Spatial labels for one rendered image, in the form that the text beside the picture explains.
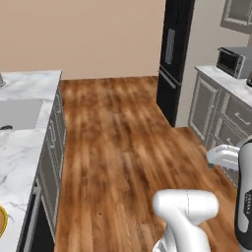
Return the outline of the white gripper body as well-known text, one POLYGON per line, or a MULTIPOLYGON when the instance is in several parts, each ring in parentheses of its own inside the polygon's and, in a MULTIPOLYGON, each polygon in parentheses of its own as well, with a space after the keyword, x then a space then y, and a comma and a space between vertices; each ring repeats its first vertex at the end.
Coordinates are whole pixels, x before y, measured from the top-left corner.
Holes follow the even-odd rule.
POLYGON ((229 145, 219 145, 207 151, 207 161, 212 165, 219 165, 238 170, 239 148, 229 145))

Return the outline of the grey base cabinet door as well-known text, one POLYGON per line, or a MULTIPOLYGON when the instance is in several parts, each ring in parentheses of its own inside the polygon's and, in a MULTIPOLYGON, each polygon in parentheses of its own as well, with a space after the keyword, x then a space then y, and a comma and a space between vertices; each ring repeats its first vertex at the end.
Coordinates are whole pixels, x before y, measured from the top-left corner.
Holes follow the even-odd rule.
POLYGON ((210 78, 198 72, 188 124, 203 145, 208 140, 219 95, 219 86, 210 78))

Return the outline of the grey island cabinet run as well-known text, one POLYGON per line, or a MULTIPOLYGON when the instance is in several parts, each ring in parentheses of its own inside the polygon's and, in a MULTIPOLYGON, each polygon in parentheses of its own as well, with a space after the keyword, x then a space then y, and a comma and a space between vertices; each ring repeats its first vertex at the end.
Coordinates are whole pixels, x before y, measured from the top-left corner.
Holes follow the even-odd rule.
POLYGON ((57 81, 36 173, 36 183, 41 188, 42 204, 52 239, 55 239, 56 234, 66 133, 61 84, 57 81))

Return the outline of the grey drawer front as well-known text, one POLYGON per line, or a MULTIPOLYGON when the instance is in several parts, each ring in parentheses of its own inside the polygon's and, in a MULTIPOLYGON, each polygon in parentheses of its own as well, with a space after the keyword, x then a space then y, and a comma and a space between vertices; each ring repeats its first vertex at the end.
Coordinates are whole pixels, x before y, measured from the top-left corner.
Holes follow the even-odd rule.
POLYGON ((252 108, 231 94, 224 96, 222 115, 244 134, 252 135, 252 108))
POLYGON ((245 138, 234 126, 229 122, 224 120, 220 115, 218 115, 213 124, 213 135, 222 144, 227 144, 227 138, 231 138, 232 143, 236 146, 241 140, 245 138))

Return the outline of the black fridge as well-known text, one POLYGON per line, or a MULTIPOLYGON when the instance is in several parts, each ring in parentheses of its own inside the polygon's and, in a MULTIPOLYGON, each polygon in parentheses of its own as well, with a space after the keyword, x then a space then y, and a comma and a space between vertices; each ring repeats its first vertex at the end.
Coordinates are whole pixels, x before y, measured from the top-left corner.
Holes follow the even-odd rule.
POLYGON ((157 105, 174 127, 195 0, 165 0, 157 80, 157 105))

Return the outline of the grey toaster oven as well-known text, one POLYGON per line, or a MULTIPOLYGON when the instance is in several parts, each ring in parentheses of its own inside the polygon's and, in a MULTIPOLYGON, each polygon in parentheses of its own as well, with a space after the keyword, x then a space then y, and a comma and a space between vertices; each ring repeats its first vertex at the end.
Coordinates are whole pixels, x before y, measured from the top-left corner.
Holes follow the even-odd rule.
POLYGON ((252 47, 220 47, 217 67, 235 79, 252 72, 252 47))

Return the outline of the black dishwasher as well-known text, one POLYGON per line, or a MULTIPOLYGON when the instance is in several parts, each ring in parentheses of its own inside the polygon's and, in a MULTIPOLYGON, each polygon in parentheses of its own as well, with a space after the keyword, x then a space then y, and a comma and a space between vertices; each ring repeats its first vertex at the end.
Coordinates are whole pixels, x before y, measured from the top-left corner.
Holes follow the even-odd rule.
MULTIPOLYGON (((27 213, 25 215, 25 222, 23 224, 22 233, 20 235, 17 252, 24 252, 26 237, 29 229, 29 222, 32 215, 32 206, 34 204, 35 199, 35 195, 32 193, 32 191, 27 213)), ((48 220, 46 218, 45 209, 44 206, 42 205, 40 195, 39 210, 34 226, 31 252, 53 252, 53 250, 54 250, 54 241, 50 231, 48 220)))

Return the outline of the grey sink basin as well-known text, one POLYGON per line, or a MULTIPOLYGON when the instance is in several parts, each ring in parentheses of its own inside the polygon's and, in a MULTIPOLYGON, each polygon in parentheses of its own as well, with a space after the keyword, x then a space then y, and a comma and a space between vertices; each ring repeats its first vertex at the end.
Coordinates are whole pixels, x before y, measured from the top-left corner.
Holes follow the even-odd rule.
POLYGON ((13 126, 12 130, 33 129, 42 107, 42 100, 19 99, 0 101, 0 128, 13 126))

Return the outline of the yellow round plate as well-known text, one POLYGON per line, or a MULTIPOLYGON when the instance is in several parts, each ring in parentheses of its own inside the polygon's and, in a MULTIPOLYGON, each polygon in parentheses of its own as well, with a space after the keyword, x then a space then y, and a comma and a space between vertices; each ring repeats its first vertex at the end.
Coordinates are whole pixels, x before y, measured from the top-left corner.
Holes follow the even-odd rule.
POLYGON ((8 222, 8 215, 5 209, 0 206, 0 237, 3 235, 8 222))

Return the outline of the grey wall cabinet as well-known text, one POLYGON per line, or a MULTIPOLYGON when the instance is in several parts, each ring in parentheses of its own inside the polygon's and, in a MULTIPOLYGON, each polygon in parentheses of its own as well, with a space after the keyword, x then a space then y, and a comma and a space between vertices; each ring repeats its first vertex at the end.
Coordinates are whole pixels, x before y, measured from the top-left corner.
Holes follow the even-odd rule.
POLYGON ((220 21, 222 28, 252 33, 252 0, 225 0, 220 21))

